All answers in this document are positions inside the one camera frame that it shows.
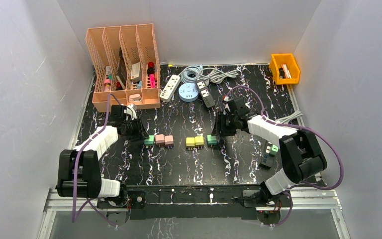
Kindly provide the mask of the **green plug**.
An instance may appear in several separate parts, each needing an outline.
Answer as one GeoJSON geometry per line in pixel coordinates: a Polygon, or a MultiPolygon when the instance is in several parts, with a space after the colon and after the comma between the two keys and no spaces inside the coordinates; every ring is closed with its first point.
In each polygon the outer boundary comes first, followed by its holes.
{"type": "Polygon", "coordinates": [[[209,134],[206,136],[206,141],[207,141],[207,146],[209,146],[209,147],[214,147],[214,146],[218,145],[217,136],[209,134]]]}
{"type": "Polygon", "coordinates": [[[148,138],[144,139],[144,145],[146,147],[151,147],[155,145],[155,137],[153,135],[148,136],[148,138]]]}

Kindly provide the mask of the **pink plug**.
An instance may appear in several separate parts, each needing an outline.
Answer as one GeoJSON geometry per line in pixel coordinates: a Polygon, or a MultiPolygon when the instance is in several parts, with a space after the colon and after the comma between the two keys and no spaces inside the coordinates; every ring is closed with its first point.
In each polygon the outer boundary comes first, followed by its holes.
{"type": "Polygon", "coordinates": [[[165,144],[165,135],[164,134],[155,135],[155,145],[163,146],[164,144],[165,144]]]}
{"type": "Polygon", "coordinates": [[[166,135],[164,137],[164,146],[167,148],[172,148],[174,146],[174,137],[172,135],[166,135]]]}

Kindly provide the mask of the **yellow plug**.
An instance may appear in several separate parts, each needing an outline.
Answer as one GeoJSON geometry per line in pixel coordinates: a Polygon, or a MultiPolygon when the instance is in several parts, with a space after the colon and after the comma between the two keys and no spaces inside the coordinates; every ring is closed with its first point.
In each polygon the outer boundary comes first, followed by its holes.
{"type": "Polygon", "coordinates": [[[200,149],[204,147],[204,137],[203,136],[195,136],[194,137],[195,148],[200,149]]]}
{"type": "Polygon", "coordinates": [[[192,150],[195,148],[195,138],[194,137],[187,137],[186,138],[186,149],[192,150]]]}

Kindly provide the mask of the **white power strip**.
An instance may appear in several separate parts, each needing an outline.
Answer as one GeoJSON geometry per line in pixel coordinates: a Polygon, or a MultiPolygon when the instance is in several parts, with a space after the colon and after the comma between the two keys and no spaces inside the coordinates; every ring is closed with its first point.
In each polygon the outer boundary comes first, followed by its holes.
{"type": "Polygon", "coordinates": [[[166,83],[165,87],[160,93],[160,99],[163,102],[168,102],[172,98],[175,90],[177,89],[178,85],[181,82],[181,78],[178,75],[172,75],[168,82],[166,83]]]}

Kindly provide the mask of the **round blue power socket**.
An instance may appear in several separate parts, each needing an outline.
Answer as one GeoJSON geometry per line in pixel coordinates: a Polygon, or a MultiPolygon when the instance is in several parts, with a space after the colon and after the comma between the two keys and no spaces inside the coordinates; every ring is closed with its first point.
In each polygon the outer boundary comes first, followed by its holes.
{"type": "Polygon", "coordinates": [[[195,83],[184,83],[179,87],[179,97],[184,102],[193,102],[198,96],[199,91],[195,83]]]}

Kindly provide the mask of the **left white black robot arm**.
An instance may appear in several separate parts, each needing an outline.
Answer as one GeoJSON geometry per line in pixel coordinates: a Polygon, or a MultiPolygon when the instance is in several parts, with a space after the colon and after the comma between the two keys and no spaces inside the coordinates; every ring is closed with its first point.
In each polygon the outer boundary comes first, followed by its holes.
{"type": "Polygon", "coordinates": [[[123,136],[130,141],[147,139],[134,104],[112,105],[107,122],[74,149],[60,153],[57,192],[61,197],[109,197],[116,207],[128,203],[129,195],[118,180],[102,177],[99,160],[123,136]]]}

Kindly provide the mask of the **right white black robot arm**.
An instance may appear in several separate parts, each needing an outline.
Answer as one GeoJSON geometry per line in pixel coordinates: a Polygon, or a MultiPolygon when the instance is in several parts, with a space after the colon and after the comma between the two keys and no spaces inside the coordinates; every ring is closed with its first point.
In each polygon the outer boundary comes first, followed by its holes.
{"type": "Polygon", "coordinates": [[[279,148],[282,169],[260,184],[250,196],[266,206],[273,206],[287,189],[325,170],[327,161],[316,135],[306,129],[280,126],[245,105],[242,97],[224,97],[225,109],[217,112],[212,135],[234,136],[238,130],[259,136],[279,148]]]}

